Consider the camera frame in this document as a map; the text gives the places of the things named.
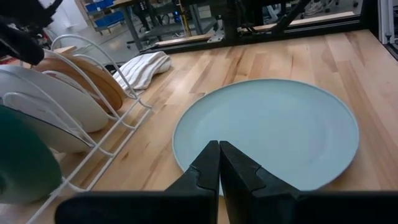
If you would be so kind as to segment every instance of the black metal frame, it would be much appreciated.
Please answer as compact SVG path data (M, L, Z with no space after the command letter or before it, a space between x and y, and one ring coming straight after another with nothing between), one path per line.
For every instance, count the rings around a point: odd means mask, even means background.
M360 15L316 21L307 24L297 24L288 26L283 32L276 34L262 35L243 35L234 42L214 42L208 43L207 40L196 40L173 45L158 46L154 45L144 49L140 54L164 51L167 54L190 52L195 50L208 50L219 47L231 47L235 45L255 44L275 40L294 39L300 37L310 37L315 35L325 35L337 32L348 32L352 30L369 29L375 36L378 36L378 11L377 1L363 0Z

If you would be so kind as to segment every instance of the white wire dish rack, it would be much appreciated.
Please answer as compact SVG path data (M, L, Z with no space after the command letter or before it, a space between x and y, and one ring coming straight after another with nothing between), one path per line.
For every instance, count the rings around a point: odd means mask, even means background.
M103 102L105 103L105 105L109 108L110 110L110 114L108 115L108 118L114 121L114 124L110 127L110 129L108 130L108 132L106 132L106 134L99 140L99 141L95 141L93 138L91 138L86 131L84 131L81 126L60 106L60 104L58 104L49 94L47 94L45 91L43 91L43 89L41 89L39 86L37 86L36 84L32 83L31 81L25 79L23 77L23 75L19 75L19 74L15 74L15 73L11 73L11 72L7 72L7 71L2 71L5 73L8 73L10 75L14 75L17 78L23 80L24 82L32 85L34 88L38 89L43 96L48 99L48 101L50 103L53 103L62 113L65 114L65 116L67 117L67 119L70 120L70 122L74 125L73 127L71 126L67 126L65 123L63 123L64 126L67 127L67 130L71 133L75 133L76 131L79 132L79 134L81 134L82 137L84 137L88 144L91 146L91 151L86 155L86 157L76 166L76 168L72 171L72 173L70 175L68 175L67 177L63 176L62 177L62 184L52 192L51 196L44 202L44 204L33 214L33 216L31 216L31 218L29 219L29 221L27 223L35 223L36 219L40 216L40 214L42 214L42 212L52 203L52 201L58 197L61 193L61 191L65 188L65 186L69 186L71 189L73 189L76 192L86 192L86 191L90 191L95 183L97 183L97 181L100 179L100 177L103 175L103 173L105 172L105 170L109 167L109 165L112 163L113 159L117 156L117 154L121 151L121 149L126 145L126 143L128 142L128 140L131 138L131 136L135 133L135 131L137 130L137 128L142 124L142 122L145 120L145 118L148 116L148 114L151 112L152 108L151 106L145 104L142 102L141 97L136 94L136 92L130 87L128 81L126 80L126 77L123 75L123 73L120 71L120 69L118 68L118 66L116 65L116 63L112 60L112 58L103 50L101 49L98 45L96 45L95 43L93 43L92 41L84 38L84 37L80 37L78 35L61 35L60 37L57 37L53 44L52 44L52 50L53 47L57 45L57 43L64 38L76 38L76 39L80 39L83 40L87 43L89 43L90 45L93 45L94 47L96 47L99 51L101 51L103 54L105 54L105 56L107 56L107 58L109 59L109 61L114 65L114 67L116 68L116 70L119 72L119 74L121 74L122 79L126 82L126 85L129 87L129 89L127 89L126 91L124 91L125 95L127 98L132 100L132 105L126 110L126 112L124 112L121 116L117 114L117 112L112 108L112 106L110 105L110 103L106 100L106 98L104 97L104 95L102 94L102 92L99 91L98 87L93 83L92 80L90 80L90 78L88 77L87 74L85 74L79 67L77 67L73 62L71 62L70 60L68 60L67 58L65 58L64 56L57 54L53 51L50 50L45 50L46 54L51 55L52 57L57 57L61 60L63 60L64 62L66 62L67 64L69 64L71 67L73 67L90 85L91 87L94 89L95 93L103 100ZM108 75L111 75L107 69L105 69L103 67L103 65L101 63L99 63L96 59L89 57L87 55L82 55L82 54L76 54L74 55L76 57L80 57L86 60L89 60L93 63L95 63L97 66L101 67L105 72L108 73ZM84 94L90 96L90 94L87 91L83 91ZM132 111L132 109L136 106L136 105L141 105L144 109L145 109L145 113L140 117L137 118L137 123L135 126L131 126L129 124L126 124L126 122L124 122L126 116ZM103 148L101 148L101 145L105 142L105 140L107 140L107 138L112 135L112 133L115 131L115 129L119 126L124 126L126 129L129 130L129 134L124 138L124 140L121 141L121 144L117 147L117 149L115 150L115 152L111 153L108 152L106 150L104 150ZM93 156L93 154L99 151L101 153L103 153L105 156L108 157L108 160L106 161L106 163L104 164L104 166L100 169L100 171L97 173L97 175L94 177L94 179L91 181L91 183L88 185L87 188L83 189L80 188L79 186L73 185L70 181L72 180L72 178L81 170L81 168L83 167L83 165Z

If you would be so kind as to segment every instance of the plate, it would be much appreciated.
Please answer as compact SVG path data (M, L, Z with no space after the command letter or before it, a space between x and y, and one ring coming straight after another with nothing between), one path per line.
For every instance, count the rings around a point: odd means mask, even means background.
M61 168L40 138L0 106L0 203L30 203L62 182Z
M8 110L14 117L22 121L25 126L36 133L47 147L57 152L73 153L88 152L91 150L86 142L68 131L21 111L3 105L0 105L0 107L2 107L2 110Z
M108 100L113 109L118 110L122 107L123 99L125 98L124 90L111 75L86 60L68 54L61 55L69 59L86 73L91 81L93 81L93 83L98 87L99 91ZM78 82L84 89L88 90L95 101L107 113L110 112L109 108L103 103L102 99L96 94L91 85L74 68L69 66L63 60L46 54L45 58L38 65L34 66L33 69L39 72L52 70L68 75L70 78Z
M299 190L315 190L351 163L359 130L348 107L324 90L292 80L249 80L186 110L173 136L179 166L187 170L211 140L229 141Z
M43 73L12 65L0 66L0 96L9 92L23 93L31 98L35 98L40 105L48 107L67 125L70 126L70 120L61 112L61 110L44 97L44 95L32 85L26 83L20 78L10 75L2 70L21 75L26 80L39 86L44 92L50 95L68 114L81 125L83 130L90 133L103 129L108 123L108 115L104 110L89 96L74 87ZM38 104L29 103L25 98L12 97L7 106L16 110L23 111L31 116L40 118L49 123L64 128L54 121L54 116L44 107Z

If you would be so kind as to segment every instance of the white plate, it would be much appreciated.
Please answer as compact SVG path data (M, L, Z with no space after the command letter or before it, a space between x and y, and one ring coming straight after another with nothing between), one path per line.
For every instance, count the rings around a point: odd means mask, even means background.
M61 118L62 121L69 124L66 116L61 113L58 107L49 102L38 89L34 88L32 85L26 83L20 78L17 78L15 75L10 75L6 72L2 72L2 70L21 75L28 81L39 86L59 105L61 105L62 108L66 112L68 112L69 115L78 124L80 124L86 132L98 131L104 128L108 123L107 114L91 97L85 95L81 91L64 83L63 81L31 69L12 65L1 65L0 96L4 96L4 94L9 92L24 93L28 96L36 98L37 101L44 103L47 107L54 111ZM48 111L43 110L43 108L33 108L31 106L26 106L26 102L14 102L13 100L11 104L13 105L12 107L14 109L21 110L36 118L46 120L46 118L50 117Z
M249 80L207 94L183 114L173 136L179 166L187 170L210 140L229 141L290 185L315 190L348 167L359 130L347 106L324 90Z
M77 136L58 128L41 119L25 114L21 111L7 108L18 120L22 121L25 126L29 127L42 142L49 148L57 152L73 153L88 152L90 146Z

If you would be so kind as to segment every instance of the tan plate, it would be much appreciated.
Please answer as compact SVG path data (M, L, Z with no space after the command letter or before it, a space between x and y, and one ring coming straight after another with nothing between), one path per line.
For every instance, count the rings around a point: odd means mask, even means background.
M71 62L73 62L77 67L82 69L83 72L85 72L88 75L88 77L98 87L100 92L104 95L104 97L107 99L107 101L109 102L109 104L112 106L113 109L118 110L120 109L120 107L122 107L124 99L124 90L120 87L117 81L113 79L113 77L111 77L110 75L108 75L106 72L102 71L100 68L96 67L95 65L87 62L86 60L68 54L61 54L61 55L69 59ZM68 75L70 78L78 82L84 89L92 93L91 95L96 96L94 97L95 101L107 113L110 112L108 107L95 93L94 89L90 86L90 84L75 69L73 69L63 60L46 55L45 58L37 66L33 67L33 69L40 72L53 70Z

